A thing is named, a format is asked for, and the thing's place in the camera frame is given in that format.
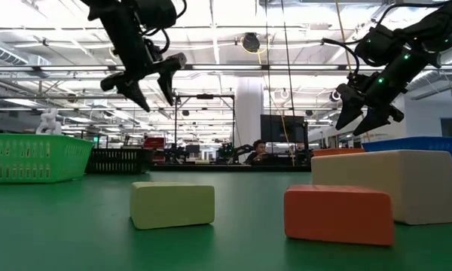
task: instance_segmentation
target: green tabletop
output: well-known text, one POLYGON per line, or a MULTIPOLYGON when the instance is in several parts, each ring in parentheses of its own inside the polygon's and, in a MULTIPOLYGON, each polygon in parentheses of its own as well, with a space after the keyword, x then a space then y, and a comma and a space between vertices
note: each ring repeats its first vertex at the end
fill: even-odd
POLYGON ((303 172, 152 172, 0 185, 0 271, 452 270, 452 224, 397 225, 391 248, 286 238, 283 192, 309 182, 303 172), (135 230, 134 181, 214 185, 215 222, 135 230))

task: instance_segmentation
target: white figurine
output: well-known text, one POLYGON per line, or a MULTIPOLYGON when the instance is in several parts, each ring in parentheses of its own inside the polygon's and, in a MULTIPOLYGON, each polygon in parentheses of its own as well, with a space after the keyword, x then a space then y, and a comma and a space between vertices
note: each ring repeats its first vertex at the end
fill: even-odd
POLYGON ((37 128, 38 135, 61 135, 62 125, 56 122, 58 110, 56 108, 45 109, 40 116, 40 125, 37 128))

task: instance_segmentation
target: red foam block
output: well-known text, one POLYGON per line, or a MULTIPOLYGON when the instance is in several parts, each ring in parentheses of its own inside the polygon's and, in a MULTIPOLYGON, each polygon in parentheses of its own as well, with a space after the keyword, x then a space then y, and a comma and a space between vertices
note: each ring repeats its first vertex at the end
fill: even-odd
POLYGON ((391 245, 388 194, 363 187, 295 185, 285 192, 285 234, 296 239, 391 245))

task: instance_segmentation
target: green basket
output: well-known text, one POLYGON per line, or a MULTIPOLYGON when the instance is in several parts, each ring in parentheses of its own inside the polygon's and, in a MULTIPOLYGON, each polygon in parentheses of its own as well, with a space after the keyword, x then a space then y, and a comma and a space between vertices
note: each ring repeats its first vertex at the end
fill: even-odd
POLYGON ((0 183, 81 178, 92 147, 92 142, 64 135, 0 134, 0 183))

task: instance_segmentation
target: column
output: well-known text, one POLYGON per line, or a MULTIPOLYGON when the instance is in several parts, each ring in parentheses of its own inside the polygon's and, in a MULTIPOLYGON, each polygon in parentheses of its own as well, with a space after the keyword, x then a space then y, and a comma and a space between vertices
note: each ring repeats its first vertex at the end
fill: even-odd
POLYGON ((261 138, 260 115, 263 114, 263 78, 239 78, 235 92, 236 126, 234 147, 261 138))

